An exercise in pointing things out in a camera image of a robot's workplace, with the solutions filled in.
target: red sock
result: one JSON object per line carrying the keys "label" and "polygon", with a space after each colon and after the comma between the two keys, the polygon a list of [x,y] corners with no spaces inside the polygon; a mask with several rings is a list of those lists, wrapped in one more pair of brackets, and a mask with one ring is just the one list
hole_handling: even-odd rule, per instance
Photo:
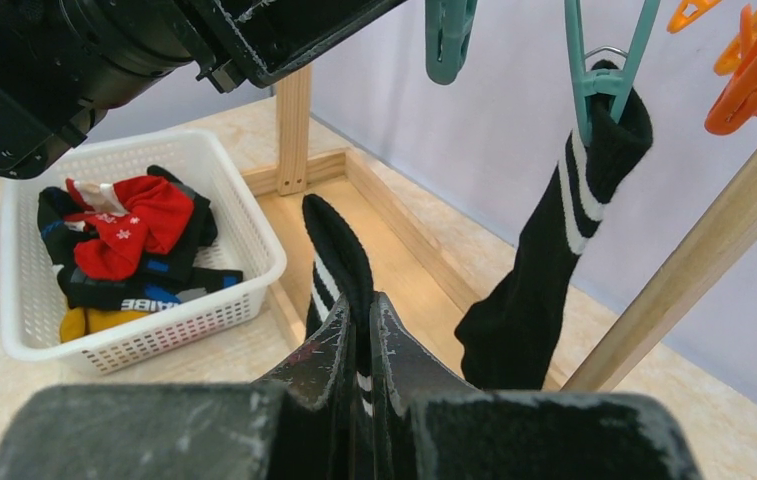
{"label": "red sock", "polygon": [[169,253],[193,211],[192,200],[160,177],[135,177],[113,185],[69,179],[66,187],[88,212],[64,220],[83,220],[99,236],[75,247],[75,263],[98,280],[130,277],[144,250]]}

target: wooden post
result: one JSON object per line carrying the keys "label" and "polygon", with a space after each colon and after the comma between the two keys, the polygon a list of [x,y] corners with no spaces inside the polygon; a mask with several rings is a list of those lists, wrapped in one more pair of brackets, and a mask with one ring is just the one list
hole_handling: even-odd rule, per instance
{"label": "wooden post", "polygon": [[613,389],[756,240],[757,150],[563,389]]}
{"label": "wooden post", "polygon": [[307,135],[310,127],[311,66],[278,82],[279,195],[304,191],[307,186]]}

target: teal clip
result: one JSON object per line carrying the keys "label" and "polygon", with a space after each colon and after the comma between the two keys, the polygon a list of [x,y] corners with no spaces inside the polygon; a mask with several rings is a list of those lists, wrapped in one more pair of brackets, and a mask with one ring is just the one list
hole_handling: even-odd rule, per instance
{"label": "teal clip", "polygon": [[435,83],[455,81],[466,61],[478,0],[425,0],[425,70]]}
{"label": "teal clip", "polygon": [[[569,54],[569,73],[572,76],[572,94],[575,101],[575,113],[578,118],[578,132],[581,141],[585,145],[590,144],[590,102],[588,97],[597,93],[613,95],[614,101],[611,106],[611,118],[619,122],[625,103],[634,85],[634,77],[637,76],[637,68],[646,51],[649,35],[655,17],[658,15],[660,0],[645,0],[640,19],[637,20],[637,28],[631,38],[631,47],[628,52],[605,46],[597,48],[590,53],[584,53],[584,30],[581,26],[581,2],[580,0],[564,0],[566,10],[566,45]],[[625,57],[625,65],[622,70],[599,69],[587,71],[585,60],[593,55],[608,51]]]}

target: laundry basket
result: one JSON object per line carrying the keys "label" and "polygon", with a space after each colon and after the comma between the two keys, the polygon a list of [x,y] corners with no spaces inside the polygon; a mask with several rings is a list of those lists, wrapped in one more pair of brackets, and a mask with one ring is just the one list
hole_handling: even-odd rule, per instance
{"label": "laundry basket", "polygon": [[[37,198],[66,178],[114,182],[165,167],[209,198],[219,237],[196,265],[238,269],[232,287],[102,332],[60,343],[66,298],[36,223]],[[167,131],[94,144],[64,156],[42,176],[6,181],[1,214],[1,337],[6,352],[24,361],[60,360],[101,375],[254,318],[266,288],[286,266],[281,242],[215,135]]]}

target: basket rim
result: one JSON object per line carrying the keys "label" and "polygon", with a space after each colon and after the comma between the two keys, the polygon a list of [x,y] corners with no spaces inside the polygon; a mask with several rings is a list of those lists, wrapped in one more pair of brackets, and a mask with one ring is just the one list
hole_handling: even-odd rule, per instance
{"label": "basket rim", "polygon": [[[141,333],[153,330],[155,328],[168,327],[186,321],[196,316],[192,312],[209,310],[216,305],[222,305],[229,299],[235,299],[248,295],[254,291],[265,289],[273,282],[277,281],[287,266],[287,256],[281,241],[275,235],[269,220],[260,208],[260,205],[251,190],[245,183],[239,169],[234,165],[234,161],[225,147],[219,141],[215,133],[210,130],[199,128],[170,129],[160,132],[135,135],[131,137],[99,142],[77,148],[70,152],[64,158],[74,158],[78,155],[90,155],[97,153],[99,150],[114,151],[117,148],[138,148],[145,143],[161,143],[163,141],[175,141],[180,138],[195,138],[204,140],[211,148],[211,153],[215,161],[219,162],[222,168],[235,183],[234,187],[238,193],[243,196],[251,197],[253,201],[245,202],[252,221],[257,223],[258,232],[261,241],[270,251],[273,262],[270,268],[263,274],[241,282],[232,287],[228,287],[217,292],[205,295],[186,304],[155,312],[133,322],[118,325],[107,330],[86,335],[66,343],[61,343],[51,347],[35,348],[25,345],[22,341],[23,322],[20,309],[20,291],[17,288],[18,279],[21,274],[20,262],[16,259],[18,249],[1,248],[0,252],[0,317],[1,317],[1,340],[2,346],[9,356],[22,361],[45,361],[53,360],[72,354],[82,353],[83,351],[97,351],[104,346],[127,340],[138,336]],[[4,180],[1,209],[1,231],[0,236],[3,239],[18,239],[19,224],[17,221],[17,202],[6,201],[7,198],[18,198],[21,180]]]}

